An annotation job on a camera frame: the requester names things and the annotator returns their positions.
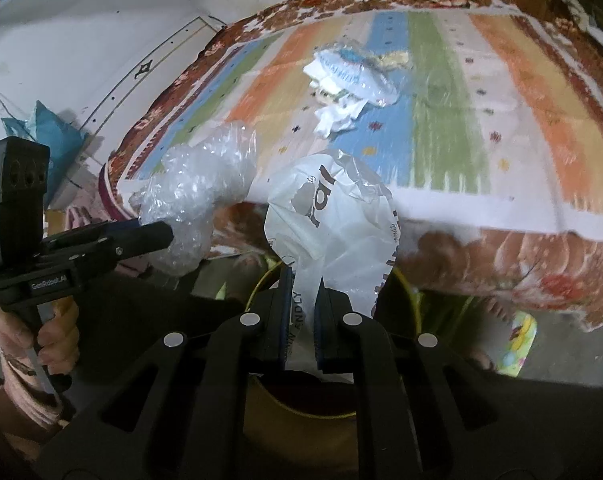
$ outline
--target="orange stripe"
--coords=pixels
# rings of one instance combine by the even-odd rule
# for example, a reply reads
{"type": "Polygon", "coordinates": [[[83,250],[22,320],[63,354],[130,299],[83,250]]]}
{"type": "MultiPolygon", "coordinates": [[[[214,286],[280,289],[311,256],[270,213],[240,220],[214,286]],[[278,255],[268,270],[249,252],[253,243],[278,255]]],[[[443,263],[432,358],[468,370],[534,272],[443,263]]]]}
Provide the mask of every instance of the orange stripe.
{"type": "Polygon", "coordinates": [[[586,96],[590,95],[590,90],[579,76],[571,77],[564,70],[558,62],[559,54],[542,40],[527,20],[512,17],[508,28],[510,38],[536,63],[535,72],[546,79],[553,100],[571,124],[575,139],[584,152],[590,170],[590,195],[576,197],[574,207],[603,213],[603,116],[597,113],[597,110],[603,110],[589,106],[586,96]]]}
{"type": "Polygon", "coordinates": [[[297,68],[296,62],[306,56],[308,49],[314,46],[313,40],[322,26],[322,22],[315,22],[297,28],[283,44],[277,56],[255,78],[241,101],[230,112],[227,120],[254,124],[259,111],[264,107],[279,81],[290,70],[297,68]]]}
{"type": "Polygon", "coordinates": [[[564,111],[552,99],[547,82],[537,73],[526,53],[511,41],[504,26],[513,24],[508,16],[471,15],[477,30],[506,63],[513,82],[533,111],[550,146],[555,171],[561,184],[563,199],[573,203],[575,197],[585,198],[591,190],[590,170],[582,146],[564,111]]]}
{"type": "Polygon", "coordinates": [[[570,81],[575,94],[577,94],[577,97],[582,102],[585,110],[588,111],[590,118],[599,127],[603,138],[603,107],[601,106],[601,103],[594,98],[593,93],[584,80],[577,74],[577,71],[560,56],[559,52],[553,48],[552,45],[543,40],[539,32],[534,29],[527,18],[523,16],[514,16],[513,21],[517,24],[517,27],[521,28],[525,35],[537,43],[544,51],[544,54],[561,69],[564,77],[570,81]]]}

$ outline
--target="bed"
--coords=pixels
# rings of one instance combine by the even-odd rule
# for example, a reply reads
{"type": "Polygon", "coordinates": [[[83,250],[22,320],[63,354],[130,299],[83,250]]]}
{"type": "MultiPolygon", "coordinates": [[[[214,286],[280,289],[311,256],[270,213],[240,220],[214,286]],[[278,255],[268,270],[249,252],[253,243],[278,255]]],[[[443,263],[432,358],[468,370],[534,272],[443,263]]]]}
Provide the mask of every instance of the bed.
{"type": "Polygon", "coordinates": [[[134,182],[175,144],[242,120],[258,134],[246,203],[220,210],[210,257],[267,251],[269,179],[326,148],[359,156],[395,198],[397,265],[415,285],[603,325],[603,49],[562,0],[289,0],[222,30],[103,167],[95,201],[127,219],[134,182]],[[410,53],[399,102],[313,135],[301,69],[348,37],[410,53]]]}

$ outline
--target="crumpled plastic wrap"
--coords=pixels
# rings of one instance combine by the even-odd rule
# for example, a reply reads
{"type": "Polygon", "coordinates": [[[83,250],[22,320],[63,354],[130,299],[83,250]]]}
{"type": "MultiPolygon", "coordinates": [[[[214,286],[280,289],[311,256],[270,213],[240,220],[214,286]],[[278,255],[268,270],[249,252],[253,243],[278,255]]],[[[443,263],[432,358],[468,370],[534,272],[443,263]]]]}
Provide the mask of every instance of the crumpled plastic wrap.
{"type": "Polygon", "coordinates": [[[142,224],[172,227],[174,240],[150,254],[157,269],[174,276],[195,270],[210,251],[214,210],[242,202],[256,175],[256,132],[242,122],[223,124],[195,146],[170,148],[163,173],[139,197],[142,224]]]}
{"type": "Polygon", "coordinates": [[[393,105],[399,99],[411,63],[405,51],[376,56],[347,38],[316,49],[315,59],[303,68],[312,81],[315,97],[324,107],[315,111],[315,133],[350,130],[364,107],[393,105]]]}
{"type": "Polygon", "coordinates": [[[379,58],[355,40],[319,48],[315,59],[337,86],[376,106],[395,104],[399,90],[379,63],[379,58]]]}

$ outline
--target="human hand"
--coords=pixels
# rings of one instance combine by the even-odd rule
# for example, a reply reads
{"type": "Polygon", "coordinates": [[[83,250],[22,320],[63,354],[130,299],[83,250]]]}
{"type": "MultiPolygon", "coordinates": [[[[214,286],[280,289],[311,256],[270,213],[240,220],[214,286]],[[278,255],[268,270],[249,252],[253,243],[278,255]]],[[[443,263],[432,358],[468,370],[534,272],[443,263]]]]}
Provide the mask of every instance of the human hand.
{"type": "MultiPolygon", "coordinates": [[[[39,362],[48,366],[48,373],[69,374],[79,359],[79,330],[76,319],[79,309],[72,298],[53,301],[55,317],[45,323],[37,334],[41,346],[39,362]]],[[[15,314],[0,308],[0,348],[2,351],[31,367],[26,350],[31,348],[34,337],[15,314]]]]}

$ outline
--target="crumpled paper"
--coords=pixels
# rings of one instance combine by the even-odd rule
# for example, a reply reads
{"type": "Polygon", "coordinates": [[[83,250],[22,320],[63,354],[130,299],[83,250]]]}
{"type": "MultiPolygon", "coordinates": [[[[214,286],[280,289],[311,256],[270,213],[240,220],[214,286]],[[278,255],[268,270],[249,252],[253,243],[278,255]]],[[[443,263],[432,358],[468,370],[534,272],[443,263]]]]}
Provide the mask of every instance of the crumpled paper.
{"type": "Polygon", "coordinates": [[[361,160],[341,150],[299,159],[270,180],[265,235],[295,273],[286,366],[317,370],[313,322],[321,279],[345,292],[353,310],[372,317],[392,269],[399,226],[392,193],[361,160]]]}
{"type": "MultiPolygon", "coordinates": [[[[311,78],[317,101],[324,105],[315,111],[318,137],[327,139],[332,132],[355,127],[353,121],[367,103],[382,107],[397,102],[399,91],[384,74],[379,57],[356,41],[323,46],[314,56],[303,72],[311,78]]],[[[393,56],[386,66],[396,69],[405,62],[404,57],[393,56]]]]}

